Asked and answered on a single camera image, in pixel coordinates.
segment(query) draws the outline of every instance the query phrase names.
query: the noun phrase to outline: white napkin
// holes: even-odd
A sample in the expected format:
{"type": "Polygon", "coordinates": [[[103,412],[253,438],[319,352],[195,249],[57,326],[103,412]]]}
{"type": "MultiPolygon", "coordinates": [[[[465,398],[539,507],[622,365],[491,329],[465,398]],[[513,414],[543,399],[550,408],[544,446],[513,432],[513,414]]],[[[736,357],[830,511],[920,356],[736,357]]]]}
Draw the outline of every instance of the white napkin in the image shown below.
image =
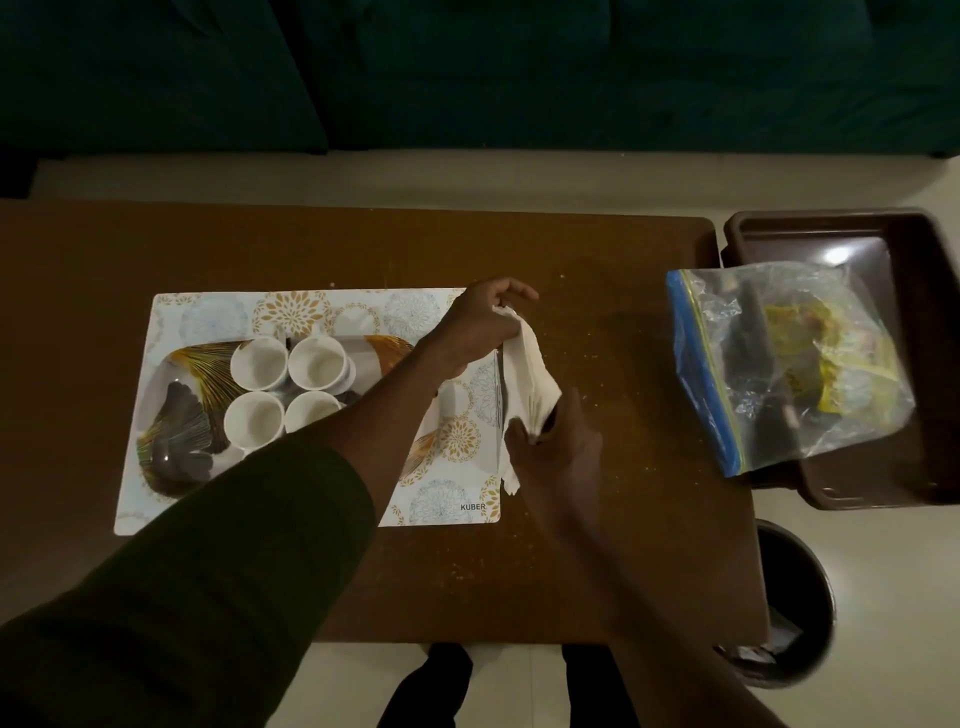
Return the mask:
{"type": "MultiPolygon", "coordinates": [[[[520,334],[503,342],[503,386],[507,398],[507,413],[503,419],[503,434],[514,417],[527,428],[531,438],[543,432],[543,425],[560,399],[560,387],[546,371],[540,345],[534,330],[512,308],[498,307],[496,312],[511,316],[520,322],[520,334]]],[[[520,489],[506,440],[500,442],[500,477],[503,489],[511,496],[520,489]]]]}

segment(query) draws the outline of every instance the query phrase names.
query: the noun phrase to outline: wooden table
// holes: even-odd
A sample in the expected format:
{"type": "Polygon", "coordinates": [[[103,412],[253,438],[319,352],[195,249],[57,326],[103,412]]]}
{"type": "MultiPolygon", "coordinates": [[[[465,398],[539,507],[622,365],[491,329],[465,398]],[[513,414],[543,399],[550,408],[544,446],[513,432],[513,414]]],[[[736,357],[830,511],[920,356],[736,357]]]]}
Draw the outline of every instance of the wooden table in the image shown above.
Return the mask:
{"type": "MultiPolygon", "coordinates": [[[[767,620],[750,490],[724,480],[674,374],[664,274],[718,263],[698,218],[0,202],[0,620],[71,587],[112,535],[155,293],[457,286],[509,273],[547,367],[604,432],[603,524],[709,643],[767,620]],[[41,357],[41,352],[51,356],[41,357]]],[[[600,642],[522,497],[491,525],[378,529],[320,639],[600,642]]]]}

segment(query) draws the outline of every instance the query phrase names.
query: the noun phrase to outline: sleeve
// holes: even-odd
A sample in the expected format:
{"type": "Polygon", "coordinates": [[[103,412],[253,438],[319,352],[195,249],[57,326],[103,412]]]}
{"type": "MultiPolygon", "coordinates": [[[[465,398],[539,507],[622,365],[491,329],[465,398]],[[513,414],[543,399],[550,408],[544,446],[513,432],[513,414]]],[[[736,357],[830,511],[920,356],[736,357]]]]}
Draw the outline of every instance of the sleeve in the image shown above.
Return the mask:
{"type": "Polygon", "coordinates": [[[374,529],[349,463],[284,438],[0,629],[0,715],[263,726],[374,529]]]}

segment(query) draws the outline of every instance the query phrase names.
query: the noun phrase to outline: brown plastic tray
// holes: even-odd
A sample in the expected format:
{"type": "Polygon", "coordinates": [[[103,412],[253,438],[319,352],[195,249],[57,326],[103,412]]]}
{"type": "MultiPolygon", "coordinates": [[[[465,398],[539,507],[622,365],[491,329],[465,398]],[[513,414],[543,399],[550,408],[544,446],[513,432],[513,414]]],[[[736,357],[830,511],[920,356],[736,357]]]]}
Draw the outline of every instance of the brown plastic tray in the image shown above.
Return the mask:
{"type": "Polygon", "coordinates": [[[900,432],[750,473],[826,510],[960,503],[960,286],[936,221],[919,209],[738,212],[725,266],[850,265],[897,343],[917,408],[900,432]]]}

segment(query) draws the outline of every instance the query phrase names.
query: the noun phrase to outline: trash bin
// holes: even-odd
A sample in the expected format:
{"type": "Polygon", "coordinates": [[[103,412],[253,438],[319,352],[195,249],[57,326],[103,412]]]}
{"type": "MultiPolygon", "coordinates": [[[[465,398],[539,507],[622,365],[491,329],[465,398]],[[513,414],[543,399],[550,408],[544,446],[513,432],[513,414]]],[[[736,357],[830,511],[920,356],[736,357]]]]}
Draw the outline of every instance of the trash bin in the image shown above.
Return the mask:
{"type": "Polygon", "coordinates": [[[827,573],[800,539],[775,523],[756,521],[771,641],[758,648],[718,647],[741,680],[756,688],[786,688],[827,657],[836,604],[827,573]]]}

